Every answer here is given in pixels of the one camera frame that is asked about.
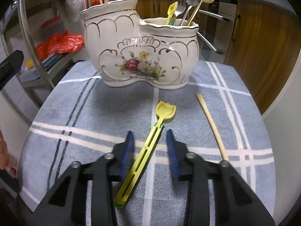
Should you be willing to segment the left human hand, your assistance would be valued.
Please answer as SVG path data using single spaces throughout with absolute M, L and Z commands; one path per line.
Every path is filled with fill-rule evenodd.
M 12 167 L 10 156 L 7 149 L 7 144 L 4 140 L 3 134 L 0 131 L 0 169 L 10 170 Z

